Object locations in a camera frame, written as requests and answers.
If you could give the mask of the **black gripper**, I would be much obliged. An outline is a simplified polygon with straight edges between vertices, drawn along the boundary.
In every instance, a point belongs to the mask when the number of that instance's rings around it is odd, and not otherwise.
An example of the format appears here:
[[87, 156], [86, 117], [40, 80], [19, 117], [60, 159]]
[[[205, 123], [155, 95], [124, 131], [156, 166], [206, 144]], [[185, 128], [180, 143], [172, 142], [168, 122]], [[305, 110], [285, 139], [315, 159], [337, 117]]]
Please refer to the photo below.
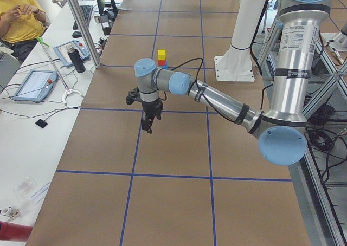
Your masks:
[[163, 102], [161, 99], [156, 99], [151, 102], [142, 101], [142, 108], [145, 113], [145, 116], [141, 118], [142, 130], [151, 134], [154, 121], [161, 120]]

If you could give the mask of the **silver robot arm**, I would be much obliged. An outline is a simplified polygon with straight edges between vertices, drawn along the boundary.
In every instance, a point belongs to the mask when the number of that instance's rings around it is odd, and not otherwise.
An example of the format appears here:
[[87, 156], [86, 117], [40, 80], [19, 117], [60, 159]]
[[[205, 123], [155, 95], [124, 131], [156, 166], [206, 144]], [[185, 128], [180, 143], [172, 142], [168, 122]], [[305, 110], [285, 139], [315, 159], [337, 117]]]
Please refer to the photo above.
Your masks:
[[145, 115], [142, 129], [151, 133], [161, 118], [160, 91], [187, 95], [212, 107], [227, 120], [243, 126], [258, 139], [261, 155], [277, 165], [292, 165], [305, 154], [306, 118], [303, 106], [320, 25], [330, 14], [332, 0], [280, 0], [283, 25], [278, 63], [269, 110], [255, 111], [190, 74], [156, 66], [152, 59], [134, 66], [138, 86], [126, 97], [128, 105], [140, 102]]

